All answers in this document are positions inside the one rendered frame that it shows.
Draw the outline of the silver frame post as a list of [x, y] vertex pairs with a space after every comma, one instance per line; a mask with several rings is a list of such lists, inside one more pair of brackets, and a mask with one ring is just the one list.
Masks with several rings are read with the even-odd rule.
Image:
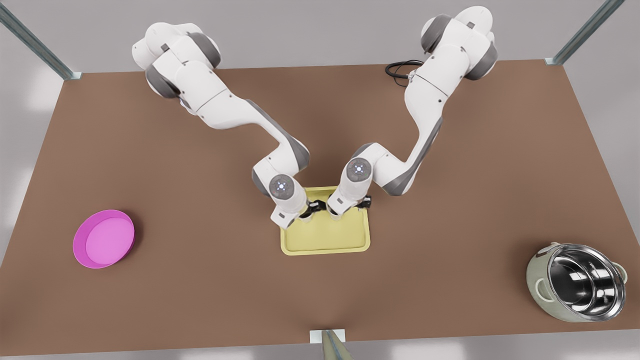
[[41, 61], [52, 69], [64, 81], [79, 80], [83, 73], [72, 71], [53, 53], [27, 26], [0, 2], [0, 23], [2, 23], [16, 38], [29, 48]]
[[324, 360], [354, 360], [354, 356], [345, 346], [344, 329], [310, 330], [310, 344], [322, 344]]
[[544, 63], [547, 66], [563, 66], [624, 2], [626, 0], [605, 0], [553, 57], [544, 59]]

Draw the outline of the yellow rectangular tray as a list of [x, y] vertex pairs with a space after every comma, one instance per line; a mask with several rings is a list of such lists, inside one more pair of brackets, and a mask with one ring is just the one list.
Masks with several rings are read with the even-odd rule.
[[363, 252], [370, 244], [368, 210], [358, 207], [338, 220], [326, 210], [318, 211], [307, 222], [297, 219], [279, 235], [280, 248], [288, 256]]

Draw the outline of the pale green steel-lined pot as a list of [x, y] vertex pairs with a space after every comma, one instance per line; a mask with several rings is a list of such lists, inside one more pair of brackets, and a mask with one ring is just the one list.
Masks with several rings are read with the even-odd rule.
[[526, 285], [535, 303], [563, 322], [605, 322], [626, 304], [626, 269], [584, 244], [551, 243], [532, 256]]

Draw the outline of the pink round bowl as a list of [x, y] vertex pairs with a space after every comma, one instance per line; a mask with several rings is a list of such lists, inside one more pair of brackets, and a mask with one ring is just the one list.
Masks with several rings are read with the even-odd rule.
[[106, 209], [78, 227], [72, 243], [74, 258], [83, 267], [103, 269], [124, 259], [135, 244], [135, 225], [125, 212]]

